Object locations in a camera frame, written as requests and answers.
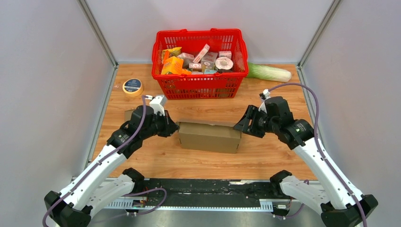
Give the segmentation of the pink white long box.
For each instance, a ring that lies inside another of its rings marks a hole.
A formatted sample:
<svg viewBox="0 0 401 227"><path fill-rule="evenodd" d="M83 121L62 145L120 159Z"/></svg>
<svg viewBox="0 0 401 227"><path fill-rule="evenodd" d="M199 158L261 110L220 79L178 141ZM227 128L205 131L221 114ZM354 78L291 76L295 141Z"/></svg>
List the pink white long box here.
<svg viewBox="0 0 401 227"><path fill-rule="evenodd" d="M208 53L209 49L210 49L210 46L208 44L205 44L204 47L201 49L201 51L192 60L192 62L199 63L201 61L201 59Z"/></svg>

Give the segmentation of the yellow snack bag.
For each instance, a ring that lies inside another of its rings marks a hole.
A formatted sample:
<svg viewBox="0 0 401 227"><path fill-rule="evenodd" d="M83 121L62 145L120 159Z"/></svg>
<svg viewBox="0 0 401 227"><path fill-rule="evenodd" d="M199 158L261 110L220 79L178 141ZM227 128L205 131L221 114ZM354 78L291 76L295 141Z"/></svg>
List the yellow snack bag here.
<svg viewBox="0 0 401 227"><path fill-rule="evenodd" d="M170 57L177 57L181 54L181 47L174 47L170 49L164 49L161 53L161 62L164 63Z"/></svg>

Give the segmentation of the grey white box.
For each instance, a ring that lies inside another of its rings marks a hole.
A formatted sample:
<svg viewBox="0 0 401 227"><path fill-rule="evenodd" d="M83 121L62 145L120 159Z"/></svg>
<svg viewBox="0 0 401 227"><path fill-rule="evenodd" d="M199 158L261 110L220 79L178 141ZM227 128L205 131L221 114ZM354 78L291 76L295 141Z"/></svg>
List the grey white box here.
<svg viewBox="0 0 401 227"><path fill-rule="evenodd" d="M183 69L188 69L189 68L189 63L193 62L194 60L194 56L192 54L189 53L181 53L177 56L177 58L182 59L183 60Z"/></svg>

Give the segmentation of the yellow tape roll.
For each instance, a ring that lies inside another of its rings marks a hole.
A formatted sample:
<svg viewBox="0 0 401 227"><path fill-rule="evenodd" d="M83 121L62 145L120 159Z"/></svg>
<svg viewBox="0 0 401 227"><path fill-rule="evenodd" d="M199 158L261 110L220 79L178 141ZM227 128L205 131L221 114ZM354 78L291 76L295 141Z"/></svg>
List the yellow tape roll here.
<svg viewBox="0 0 401 227"><path fill-rule="evenodd" d="M122 89L127 96L136 97L141 95L144 86L140 79L132 78L123 83Z"/></svg>

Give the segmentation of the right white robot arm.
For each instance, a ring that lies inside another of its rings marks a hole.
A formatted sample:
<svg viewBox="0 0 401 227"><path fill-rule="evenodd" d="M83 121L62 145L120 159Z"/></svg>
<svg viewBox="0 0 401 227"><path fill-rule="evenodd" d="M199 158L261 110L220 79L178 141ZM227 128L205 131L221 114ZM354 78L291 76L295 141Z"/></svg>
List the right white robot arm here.
<svg viewBox="0 0 401 227"><path fill-rule="evenodd" d="M270 193L276 198L290 196L313 209L327 227L355 227L378 206L371 194L363 194L335 164L314 129L304 119L295 119L281 96L264 100L260 107L249 105L234 130L258 138L275 134L308 165L317 177L319 190L286 170L270 178Z"/></svg>

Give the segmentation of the red plastic shopping basket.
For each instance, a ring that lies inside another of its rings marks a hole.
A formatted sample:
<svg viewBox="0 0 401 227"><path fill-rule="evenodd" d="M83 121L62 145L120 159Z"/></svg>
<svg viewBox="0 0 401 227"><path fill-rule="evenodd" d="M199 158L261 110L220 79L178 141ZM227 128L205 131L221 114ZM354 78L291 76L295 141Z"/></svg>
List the red plastic shopping basket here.
<svg viewBox="0 0 401 227"><path fill-rule="evenodd" d="M215 67L202 72L201 62L191 62L189 68L182 69L179 75L161 75L164 65L161 53L164 49L181 47L181 53L195 57L205 44L210 46L209 52L231 51L233 68L218 70ZM247 58L247 48L239 29L159 31L153 46L151 73L168 99L233 98L249 72Z"/></svg>

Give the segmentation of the orange snack box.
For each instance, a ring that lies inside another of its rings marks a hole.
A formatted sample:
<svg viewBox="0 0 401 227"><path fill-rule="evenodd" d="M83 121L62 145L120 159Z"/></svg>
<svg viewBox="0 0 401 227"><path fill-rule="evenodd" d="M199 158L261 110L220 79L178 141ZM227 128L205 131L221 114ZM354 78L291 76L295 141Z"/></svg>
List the orange snack box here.
<svg viewBox="0 0 401 227"><path fill-rule="evenodd" d="M161 70L161 75L174 74L179 75L182 73L183 59L172 56L164 61L164 65Z"/></svg>

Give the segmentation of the large cardboard sheet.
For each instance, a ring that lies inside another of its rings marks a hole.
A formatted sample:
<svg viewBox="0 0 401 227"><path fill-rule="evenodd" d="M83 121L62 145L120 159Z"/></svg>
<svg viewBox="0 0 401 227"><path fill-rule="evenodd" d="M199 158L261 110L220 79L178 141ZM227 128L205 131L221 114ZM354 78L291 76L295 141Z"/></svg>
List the large cardboard sheet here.
<svg viewBox="0 0 401 227"><path fill-rule="evenodd" d="M242 139L242 132L229 122L184 120L177 122L182 148L235 154Z"/></svg>

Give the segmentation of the beige carton box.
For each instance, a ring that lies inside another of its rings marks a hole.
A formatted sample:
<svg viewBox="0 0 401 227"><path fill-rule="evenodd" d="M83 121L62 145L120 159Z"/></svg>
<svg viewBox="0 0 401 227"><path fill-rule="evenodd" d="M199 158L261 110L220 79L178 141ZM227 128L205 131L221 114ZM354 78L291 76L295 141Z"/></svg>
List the beige carton box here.
<svg viewBox="0 0 401 227"><path fill-rule="evenodd" d="M202 72L205 70L214 70L215 69L215 61L218 57L217 52L207 52L203 58L201 59L201 66L202 66Z"/></svg>

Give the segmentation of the small pink box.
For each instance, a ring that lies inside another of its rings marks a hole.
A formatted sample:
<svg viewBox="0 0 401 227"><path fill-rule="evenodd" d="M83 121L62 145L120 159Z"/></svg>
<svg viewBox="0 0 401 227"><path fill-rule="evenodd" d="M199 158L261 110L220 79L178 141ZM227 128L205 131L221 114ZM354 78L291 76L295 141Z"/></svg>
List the small pink box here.
<svg viewBox="0 0 401 227"><path fill-rule="evenodd" d="M232 52L231 51L219 51L218 52L218 57L226 57L229 59L232 59Z"/></svg>

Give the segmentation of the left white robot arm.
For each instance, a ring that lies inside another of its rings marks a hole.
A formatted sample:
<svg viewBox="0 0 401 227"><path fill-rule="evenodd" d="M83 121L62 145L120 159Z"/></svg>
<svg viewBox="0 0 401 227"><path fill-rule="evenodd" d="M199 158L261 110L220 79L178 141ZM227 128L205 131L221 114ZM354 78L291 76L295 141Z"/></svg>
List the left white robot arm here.
<svg viewBox="0 0 401 227"><path fill-rule="evenodd" d="M143 141L152 137L170 137L179 130L167 110L155 111L148 105L138 106L130 120L112 133L99 155L68 186L60 192L50 191L44 202L47 208L42 225L50 217L60 227L86 227L105 206L126 194L139 196L144 192L144 176L128 168L114 181L101 183L124 163Z"/></svg>

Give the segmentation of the green napa cabbage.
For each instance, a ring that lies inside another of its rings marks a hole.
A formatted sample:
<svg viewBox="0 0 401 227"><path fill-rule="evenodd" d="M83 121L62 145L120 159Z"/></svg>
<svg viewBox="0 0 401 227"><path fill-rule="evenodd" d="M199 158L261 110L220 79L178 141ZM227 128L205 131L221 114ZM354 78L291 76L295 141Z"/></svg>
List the green napa cabbage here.
<svg viewBox="0 0 401 227"><path fill-rule="evenodd" d="M262 79L276 82L289 82L292 78L290 71L268 65L248 62L247 78Z"/></svg>

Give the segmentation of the small brown cardboard box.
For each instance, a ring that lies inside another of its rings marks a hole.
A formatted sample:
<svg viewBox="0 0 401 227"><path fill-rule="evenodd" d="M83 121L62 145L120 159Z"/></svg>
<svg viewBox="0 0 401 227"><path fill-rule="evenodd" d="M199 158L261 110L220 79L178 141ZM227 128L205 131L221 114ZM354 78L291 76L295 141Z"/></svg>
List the small brown cardboard box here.
<svg viewBox="0 0 401 227"><path fill-rule="evenodd" d="M130 119L131 119L131 115L132 115L132 112L133 112L134 110L133 109L131 109L131 110L127 110L127 111L125 111L124 112L124 121L126 122L126 121L129 121Z"/></svg>

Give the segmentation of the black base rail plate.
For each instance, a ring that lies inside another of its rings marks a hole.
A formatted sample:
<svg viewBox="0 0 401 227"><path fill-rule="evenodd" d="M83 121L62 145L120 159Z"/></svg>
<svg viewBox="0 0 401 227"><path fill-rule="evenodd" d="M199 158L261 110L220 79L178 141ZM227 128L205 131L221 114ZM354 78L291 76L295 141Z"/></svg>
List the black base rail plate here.
<svg viewBox="0 0 401 227"><path fill-rule="evenodd" d="M130 208L161 207L219 210L260 209L271 202L273 209L289 210L294 200L278 195L268 180L164 179L144 180L131 198Z"/></svg>

